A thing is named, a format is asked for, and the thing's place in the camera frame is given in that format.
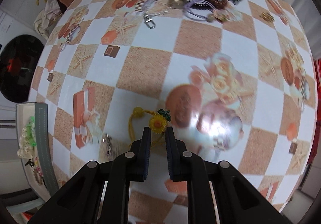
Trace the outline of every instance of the hair clip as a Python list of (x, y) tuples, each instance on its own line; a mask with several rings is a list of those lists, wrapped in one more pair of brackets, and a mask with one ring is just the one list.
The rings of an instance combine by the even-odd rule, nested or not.
[(156, 27), (155, 22), (147, 14), (144, 14), (144, 23), (149, 28), (155, 28)]

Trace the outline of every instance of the green bow charm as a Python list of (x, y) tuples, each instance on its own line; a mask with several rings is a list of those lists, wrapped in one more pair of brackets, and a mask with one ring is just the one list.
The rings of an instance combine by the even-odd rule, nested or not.
[(169, 110), (164, 110), (164, 109), (159, 109), (158, 111), (157, 111), (161, 116), (163, 116), (163, 117), (165, 117), (165, 119), (167, 120), (167, 121), (171, 121), (172, 120), (172, 117), (171, 117), (171, 115), (170, 115), (170, 113), (171, 113), (171, 111), (169, 111)]

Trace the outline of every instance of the hair tie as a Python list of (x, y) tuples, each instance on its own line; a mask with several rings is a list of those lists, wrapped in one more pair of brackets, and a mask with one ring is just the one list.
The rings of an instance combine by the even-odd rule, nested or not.
[(192, 12), (191, 7), (192, 7), (194, 4), (197, 4), (197, 3), (201, 3), (201, 4), (203, 4), (203, 5), (209, 6), (209, 10), (211, 10), (211, 11), (213, 11), (213, 10), (215, 9), (215, 7), (214, 7), (211, 3), (207, 2), (207, 1), (204, 1), (204, 0), (191, 0), (190, 2), (188, 2), (188, 3), (186, 3), (186, 4), (184, 5), (184, 11), (185, 11), (185, 13), (187, 12), (187, 13), (190, 13), (190, 14), (198, 17), (198, 18), (201, 18), (201, 19), (206, 20), (206, 21), (208, 21), (208, 22), (212, 22), (212, 21), (214, 20), (214, 16), (212, 16), (212, 13), (209, 14), (209, 15), (207, 15), (207, 16), (203, 16), (203, 15), (199, 15), (199, 14), (196, 14), (196, 13), (193, 13), (193, 12)]

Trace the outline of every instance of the brown cookie print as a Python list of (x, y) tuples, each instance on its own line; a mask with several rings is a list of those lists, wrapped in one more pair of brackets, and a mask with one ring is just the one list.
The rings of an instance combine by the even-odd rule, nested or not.
[(291, 61), (286, 57), (281, 59), (281, 71), (285, 81), (289, 85), (292, 85), (294, 80), (293, 66), (291, 64)]

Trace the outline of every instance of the metal screw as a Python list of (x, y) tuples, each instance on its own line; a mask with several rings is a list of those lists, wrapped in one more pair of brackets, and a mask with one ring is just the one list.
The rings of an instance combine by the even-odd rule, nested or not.
[(219, 165), (224, 169), (227, 169), (230, 166), (230, 164), (227, 161), (221, 161)]
[(190, 151), (184, 151), (184, 152), (183, 152), (183, 156), (184, 156), (184, 157), (189, 158), (189, 157), (191, 157), (192, 155), (193, 155), (193, 153), (191, 153)]
[(132, 151), (128, 151), (125, 153), (126, 158), (133, 158), (134, 156), (135, 156), (135, 154)]
[(90, 161), (87, 163), (88, 168), (95, 168), (97, 166), (97, 163), (95, 161)]

